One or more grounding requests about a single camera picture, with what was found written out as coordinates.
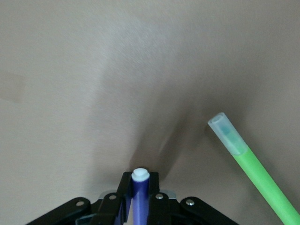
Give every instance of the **purple cylinder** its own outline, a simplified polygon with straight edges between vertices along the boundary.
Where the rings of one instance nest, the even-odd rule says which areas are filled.
[[[133,171],[133,224],[146,225],[149,212],[149,173],[146,169],[137,168]]]

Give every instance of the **light blue cap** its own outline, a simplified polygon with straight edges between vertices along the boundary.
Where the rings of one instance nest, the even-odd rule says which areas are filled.
[[[247,144],[241,138],[225,113],[221,112],[217,114],[208,122],[208,125],[233,156],[241,155],[248,150]]]

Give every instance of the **screw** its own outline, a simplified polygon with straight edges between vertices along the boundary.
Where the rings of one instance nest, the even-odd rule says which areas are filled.
[[[163,199],[163,198],[164,198],[164,196],[163,196],[161,193],[157,194],[155,197],[156,197],[157,199]]]
[[[195,204],[195,202],[192,199],[187,199],[186,204],[192,206]]]
[[[84,205],[84,201],[79,201],[76,203],[76,206],[82,206],[82,205]]]
[[[109,199],[110,199],[110,200],[114,200],[114,199],[116,199],[116,198],[117,198],[117,196],[115,196],[115,195],[109,196]]]

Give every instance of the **green marker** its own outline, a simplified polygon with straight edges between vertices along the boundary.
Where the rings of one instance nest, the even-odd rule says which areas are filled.
[[[208,122],[227,150],[285,225],[300,225],[300,215],[270,177],[232,123],[221,112]]]

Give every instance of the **beige wall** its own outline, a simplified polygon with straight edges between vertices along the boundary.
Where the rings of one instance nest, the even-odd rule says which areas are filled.
[[[146,166],[181,200],[279,225],[206,122],[224,111],[300,210],[300,2],[0,2],[0,224]]]

